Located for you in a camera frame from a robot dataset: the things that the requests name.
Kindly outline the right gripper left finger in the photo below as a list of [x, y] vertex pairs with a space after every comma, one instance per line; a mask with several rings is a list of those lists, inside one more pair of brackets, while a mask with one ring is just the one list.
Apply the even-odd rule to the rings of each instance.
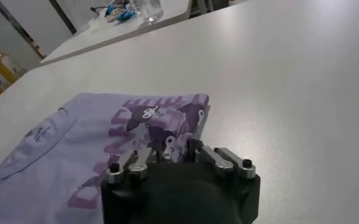
[[161, 160], [161, 150], [152, 147], [128, 150], [122, 155], [112, 153], [105, 170], [105, 182], [107, 184], [141, 182], [148, 176], [148, 167]]

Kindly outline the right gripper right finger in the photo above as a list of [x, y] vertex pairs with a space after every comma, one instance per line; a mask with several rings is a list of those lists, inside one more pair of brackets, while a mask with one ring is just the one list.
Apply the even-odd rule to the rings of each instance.
[[242, 159], [228, 148], [211, 148], [197, 139], [188, 140], [189, 159], [208, 163], [220, 177], [236, 175], [241, 179], [253, 179], [256, 167], [250, 159]]

